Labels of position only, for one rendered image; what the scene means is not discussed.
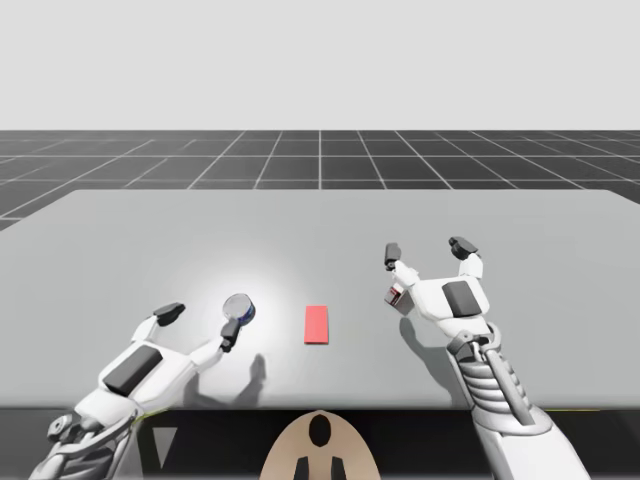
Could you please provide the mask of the tan robot part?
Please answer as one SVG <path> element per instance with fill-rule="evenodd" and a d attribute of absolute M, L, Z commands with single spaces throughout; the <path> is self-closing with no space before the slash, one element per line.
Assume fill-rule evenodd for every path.
<path fill-rule="evenodd" d="M 259 480 L 382 480 L 364 438 L 346 419 L 317 410 L 279 434 Z"/>

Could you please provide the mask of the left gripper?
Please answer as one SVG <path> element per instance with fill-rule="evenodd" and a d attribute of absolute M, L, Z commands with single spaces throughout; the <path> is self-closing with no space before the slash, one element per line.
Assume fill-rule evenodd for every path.
<path fill-rule="evenodd" d="M 184 311 L 184 304 L 174 302 L 156 309 L 143 320 L 132 336 L 135 343 L 101 371 L 98 386 L 74 411 L 101 425 L 114 425 L 124 418 L 138 418 L 174 405 L 196 370 L 205 371 L 219 363 L 234 348 L 241 330 L 237 320 L 229 320 L 219 338 L 196 348 L 191 359 L 149 343 Z"/>

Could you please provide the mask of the pink pad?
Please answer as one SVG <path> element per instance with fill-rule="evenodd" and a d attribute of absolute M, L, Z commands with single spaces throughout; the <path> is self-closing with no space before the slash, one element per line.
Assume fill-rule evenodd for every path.
<path fill-rule="evenodd" d="M 329 342 L 328 308 L 309 305 L 305 310 L 304 343 L 325 345 Z"/>

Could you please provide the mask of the blue can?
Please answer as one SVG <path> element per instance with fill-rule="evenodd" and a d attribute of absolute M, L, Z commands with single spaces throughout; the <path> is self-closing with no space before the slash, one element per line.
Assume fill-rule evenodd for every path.
<path fill-rule="evenodd" d="M 222 311 L 227 320 L 236 321 L 241 326 L 250 323 L 256 314 L 252 300 L 244 293 L 236 293 L 228 297 L 223 304 Z"/>

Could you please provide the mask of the red and white carton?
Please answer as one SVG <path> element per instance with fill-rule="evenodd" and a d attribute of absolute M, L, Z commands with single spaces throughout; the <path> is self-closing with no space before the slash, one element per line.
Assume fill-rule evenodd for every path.
<path fill-rule="evenodd" d="M 393 284 L 384 297 L 385 302 L 402 316 L 407 316 L 413 309 L 410 294 L 399 284 Z"/>

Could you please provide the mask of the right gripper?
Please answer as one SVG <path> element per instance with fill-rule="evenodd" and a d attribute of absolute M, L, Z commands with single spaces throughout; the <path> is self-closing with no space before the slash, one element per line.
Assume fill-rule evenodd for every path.
<path fill-rule="evenodd" d="M 384 266 L 403 289 L 409 288 L 418 314 L 443 333 L 489 333 L 484 316 L 489 300 L 478 279 L 483 278 L 483 260 L 478 248 L 460 236 L 448 240 L 452 255 L 459 260 L 458 277 L 420 280 L 418 272 L 401 261 L 395 242 L 385 246 Z"/>

